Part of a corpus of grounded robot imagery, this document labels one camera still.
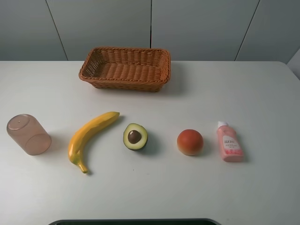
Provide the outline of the halved avocado with pit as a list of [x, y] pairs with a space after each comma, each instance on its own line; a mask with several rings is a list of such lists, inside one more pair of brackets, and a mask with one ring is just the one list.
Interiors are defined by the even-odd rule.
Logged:
[[123, 133], [124, 145], [133, 151], [143, 149], [148, 141], [147, 130], [136, 123], [130, 123]]

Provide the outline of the brown wicker basket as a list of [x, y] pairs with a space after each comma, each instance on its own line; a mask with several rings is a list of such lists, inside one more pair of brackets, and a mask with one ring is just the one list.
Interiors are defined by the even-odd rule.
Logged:
[[171, 56], [164, 49], [96, 47], [79, 78], [98, 89], [158, 92], [171, 78]]

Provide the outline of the red orange peach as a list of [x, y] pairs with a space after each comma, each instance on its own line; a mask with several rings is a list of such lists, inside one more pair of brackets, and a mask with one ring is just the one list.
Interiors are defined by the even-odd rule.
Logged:
[[202, 151], [203, 146], [203, 137], [196, 130], [183, 130], [177, 137], [177, 147], [184, 155], [198, 155]]

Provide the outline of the yellow banana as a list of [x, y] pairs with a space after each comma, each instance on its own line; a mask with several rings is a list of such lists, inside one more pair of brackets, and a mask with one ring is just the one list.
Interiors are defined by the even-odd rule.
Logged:
[[119, 112], [106, 112], [86, 123], [75, 132], [68, 145], [68, 159], [78, 166], [82, 173], [88, 173], [83, 163], [83, 151], [88, 141], [101, 130], [113, 124], [120, 116]]

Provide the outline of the pink bottle white cap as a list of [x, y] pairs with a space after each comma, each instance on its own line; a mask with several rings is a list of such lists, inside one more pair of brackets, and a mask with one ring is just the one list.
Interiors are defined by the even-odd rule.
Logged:
[[238, 142], [236, 131], [226, 122], [217, 123], [217, 140], [221, 158], [225, 162], [242, 162], [243, 150]]

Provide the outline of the black tray edge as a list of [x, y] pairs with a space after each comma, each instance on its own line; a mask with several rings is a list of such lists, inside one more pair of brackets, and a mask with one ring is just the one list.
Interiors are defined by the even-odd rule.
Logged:
[[101, 219], [101, 220], [59, 220], [51, 225], [219, 225], [212, 219]]

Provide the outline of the translucent pink plastic cup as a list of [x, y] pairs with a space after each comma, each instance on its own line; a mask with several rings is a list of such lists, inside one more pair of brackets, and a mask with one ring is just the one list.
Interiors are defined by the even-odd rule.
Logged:
[[9, 136], [29, 155], [42, 154], [49, 149], [52, 139], [38, 120], [29, 114], [14, 116], [7, 123]]

